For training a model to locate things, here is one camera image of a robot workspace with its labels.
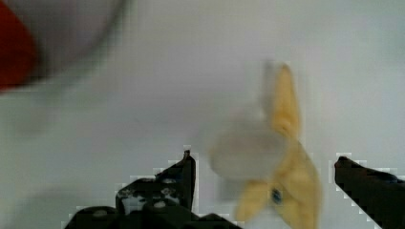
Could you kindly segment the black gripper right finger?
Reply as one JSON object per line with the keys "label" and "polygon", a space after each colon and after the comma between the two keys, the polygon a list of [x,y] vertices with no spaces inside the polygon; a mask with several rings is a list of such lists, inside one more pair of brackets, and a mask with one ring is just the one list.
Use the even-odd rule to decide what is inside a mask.
{"label": "black gripper right finger", "polygon": [[341,156],[334,163],[334,181],[382,229],[404,229],[404,180],[364,167]]}

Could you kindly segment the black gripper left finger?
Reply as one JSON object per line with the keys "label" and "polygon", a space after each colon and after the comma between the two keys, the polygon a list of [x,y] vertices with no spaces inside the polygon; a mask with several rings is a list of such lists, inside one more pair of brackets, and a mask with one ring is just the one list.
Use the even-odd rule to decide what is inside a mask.
{"label": "black gripper left finger", "polygon": [[196,160],[190,150],[185,150],[179,162],[154,177],[142,177],[121,188],[116,194],[116,208],[122,215],[141,211],[147,203],[156,202],[170,202],[191,209],[195,182]]}

